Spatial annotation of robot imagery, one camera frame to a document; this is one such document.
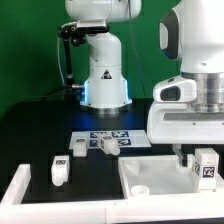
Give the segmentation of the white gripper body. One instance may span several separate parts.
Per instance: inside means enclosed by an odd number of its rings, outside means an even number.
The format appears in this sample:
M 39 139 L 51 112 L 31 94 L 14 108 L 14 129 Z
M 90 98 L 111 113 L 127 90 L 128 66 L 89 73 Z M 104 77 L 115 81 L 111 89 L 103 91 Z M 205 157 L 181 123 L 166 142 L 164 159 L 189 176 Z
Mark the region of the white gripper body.
M 224 113 L 195 113 L 187 103 L 156 103 L 148 114 L 153 144 L 224 144 Z

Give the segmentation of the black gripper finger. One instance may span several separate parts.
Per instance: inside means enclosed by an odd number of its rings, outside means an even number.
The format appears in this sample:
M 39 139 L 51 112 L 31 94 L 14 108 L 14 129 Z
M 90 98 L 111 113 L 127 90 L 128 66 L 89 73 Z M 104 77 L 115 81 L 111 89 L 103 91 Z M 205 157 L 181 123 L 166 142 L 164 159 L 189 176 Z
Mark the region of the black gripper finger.
M 173 144 L 172 145 L 173 152 L 177 155 L 179 159 L 179 164 L 182 167 L 186 167 L 188 165 L 188 157 L 187 155 L 182 151 L 182 145 L 181 144 Z

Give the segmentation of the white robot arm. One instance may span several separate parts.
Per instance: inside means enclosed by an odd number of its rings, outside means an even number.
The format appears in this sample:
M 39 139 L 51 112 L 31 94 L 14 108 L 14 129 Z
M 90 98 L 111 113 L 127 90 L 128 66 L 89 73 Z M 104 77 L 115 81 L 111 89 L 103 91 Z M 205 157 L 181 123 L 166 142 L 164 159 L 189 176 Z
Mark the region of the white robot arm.
M 121 73 L 121 43 L 111 22 L 130 21 L 141 0 L 65 0 L 72 44 L 89 45 L 90 75 L 81 106 L 115 112 L 132 103 Z M 224 145 L 224 0 L 181 0 L 159 23 L 164 55 L 181 61 L 180 74 L 159 82 L 147 119 L 154 144 L 171 144 L 182 164 L 183 144 Z

